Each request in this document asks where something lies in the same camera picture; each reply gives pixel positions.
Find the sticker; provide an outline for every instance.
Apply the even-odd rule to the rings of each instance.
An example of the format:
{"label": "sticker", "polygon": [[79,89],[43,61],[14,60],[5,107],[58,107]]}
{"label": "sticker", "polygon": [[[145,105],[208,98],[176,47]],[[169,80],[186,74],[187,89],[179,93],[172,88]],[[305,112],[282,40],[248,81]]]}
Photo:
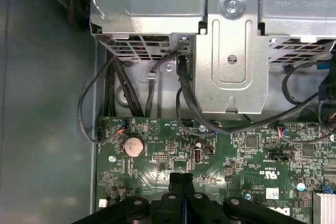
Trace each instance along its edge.
{"label": "sticker", "polygon": [[281,213],[281,214],[283,214],[283,215],[290,216],[290,208],[289,208],[289,207],[285,207],[285,208],[280,208],[280,207],[277,207],[277,208],[275,208],[275,207],[269,207],[269,209],[272,209],[272,210],[274,210],[274,211],[276,211],[276,212],[279,212],[279,213]]}
{"label": "sticker", "polygon": [[107,207],[107,199],[99,199],[98,207]]}
{"label": "sticker", "polygon": [[279,199],[279,188],[266,188],[266,199]]}

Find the capacitor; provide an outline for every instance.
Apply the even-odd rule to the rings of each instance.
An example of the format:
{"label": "capacitor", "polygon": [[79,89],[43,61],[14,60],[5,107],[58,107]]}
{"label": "capacitor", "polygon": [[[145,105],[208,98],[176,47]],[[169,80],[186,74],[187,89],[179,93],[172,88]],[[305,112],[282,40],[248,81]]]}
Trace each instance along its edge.
{"label": "capacitor", "polygon": [[302,181],[300,181],[299,179],[294,180],[292,186],[298,191],[304,191],[306,189],[306,185],[302,183]]}
{"label": "capacitor", "polygon": [[133,136],[123,143],[123,149],[129,157],[139,157],[144,150],[144,143],[139,137]]}
{"label": "capacitor", "polygon": [[201,140],[196,139],[196,140],[194,141],[194,145],[195,145],[197,148],[202,148]]}
{"label": "capacitor", "polygon": [[252,196],[251,194],[248,193],[248,190],[244,189],[241,191],[241,195],[243,196],[244,199],[251,200]]}
{"label": "capacitor", "polygon": [[251,194],[245,194],[244,199],[251,200],[252,199]]}

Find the white label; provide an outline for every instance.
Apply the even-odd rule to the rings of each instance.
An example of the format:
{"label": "white label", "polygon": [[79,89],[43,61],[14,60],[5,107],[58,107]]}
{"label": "white label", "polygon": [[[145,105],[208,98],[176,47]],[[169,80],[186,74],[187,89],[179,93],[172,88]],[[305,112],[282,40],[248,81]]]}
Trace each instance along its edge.
{"label": "white label", "polygon": [[99,199],[98,207],[107,207],[107,199]]}
{"label": "white label", "polygon": [[269,207],[269,209],[272,209],[276,212],[279,212],[283,215],[287,215],[287,216],[290,216],[290,209],[288,207],[285,207],[285,208],[280,208],[280,207],[277,207],[277,208],[274,208],[274,207]]}
{"label": "white label", "polygon": [[279,199],[279,188],[266,188],[266,199]]}
{"label": "white label", "polygon": [[275,171],[270,171],[270,170],[267,170],[265,171],[265,178],[266,179],[277,179],[278,178],[278,175],[280,175],[279,172],[275,172]]}

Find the green circuit board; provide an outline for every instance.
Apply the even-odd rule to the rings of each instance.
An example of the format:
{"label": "green circuit board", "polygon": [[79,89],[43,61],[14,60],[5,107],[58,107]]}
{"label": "green circuit board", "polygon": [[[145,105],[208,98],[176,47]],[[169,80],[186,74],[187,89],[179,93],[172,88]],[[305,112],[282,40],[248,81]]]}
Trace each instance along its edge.
{"label": "green circuit board", "polygon": [[[97,210],[104,207],[102,202],[133,195],[150,199],[167,191],[171,172],[180,172],[192,173],[195,190],[218,202],[228,196],[250,196],[253,202],[312,223],[312,193],[321,191],[322,185],[336,187],[336,143],[331,140],[288,144],[279,139],[274,125],[197,137],[182,131],[175,120],[107,117],[99,120],[99,136],[109,136],[123,124],[127,125],[123,132],[98,147]],[[185,125],[198,131],[196,122]],[[325,134],[314,123],[282,125],[285,137],[293,140],[304,142]],[[131,137],[143,143],[138,157],[125,153],[124,144]],[[298,190],[298,183],[305,190]]]}

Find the gray case wall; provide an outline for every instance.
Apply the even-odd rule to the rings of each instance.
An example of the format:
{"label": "gray case wall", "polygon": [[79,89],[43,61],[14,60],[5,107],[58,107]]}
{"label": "gray case wall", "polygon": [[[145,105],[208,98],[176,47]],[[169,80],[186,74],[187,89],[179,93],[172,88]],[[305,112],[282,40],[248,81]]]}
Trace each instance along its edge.
{"label": "gray case wall", "polygon": [[[97,65],[89,33],[56,0],[0,0],[0,223],[71,223],[90,213],[93,149],[77,103]],[[92,125],[93,91],[84,104]]]}

